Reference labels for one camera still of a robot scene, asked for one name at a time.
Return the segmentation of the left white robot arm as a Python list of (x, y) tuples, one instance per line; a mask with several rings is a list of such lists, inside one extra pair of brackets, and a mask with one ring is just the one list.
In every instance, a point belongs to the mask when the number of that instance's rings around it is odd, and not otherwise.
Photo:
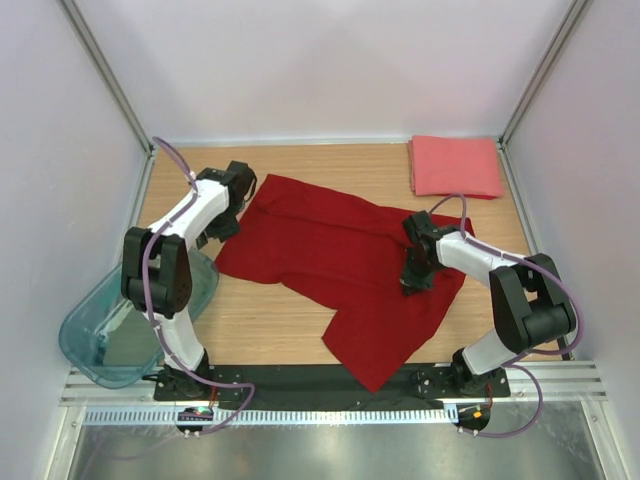
[(159, 374), (147, 378), (181, 398), (199, 400), (212, 389), (206, 349), (188, 309), (193, 292), (189, 251), (210, 239), (239, 232), (237, 216), (254, 195), (257, 178), (248, 164), (188, 174), (191, 192), (146, 228), (124, 237), (121, 293), (148, 320), (163, 351)]

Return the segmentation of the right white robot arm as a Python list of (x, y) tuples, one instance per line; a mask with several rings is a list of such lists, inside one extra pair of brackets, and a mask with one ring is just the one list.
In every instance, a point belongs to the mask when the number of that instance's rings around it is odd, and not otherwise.
[(449, 381), (459, 394), (476, 394), (508, 362), (576, 329), (577, 315), (549, 256), (500, 250), (461, 226), (436, 226), (425, 211), (402, 226), (410, 241), (400, 277), (404, 295), (433, 289), (446, 269), (490, 291), (493, 328), (452, 356)]

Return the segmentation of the dark red t shirt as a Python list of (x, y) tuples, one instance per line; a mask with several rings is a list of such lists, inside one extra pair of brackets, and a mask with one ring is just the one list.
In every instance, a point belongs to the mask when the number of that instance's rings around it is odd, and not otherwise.
[(404, 295), (410, 214), (270, 174), (215, 263), (227, 276), (282, 284), (334, 310), (322, 340), (375, 393), (435, 335), (465, 281), (445, 269), (433, 289)]

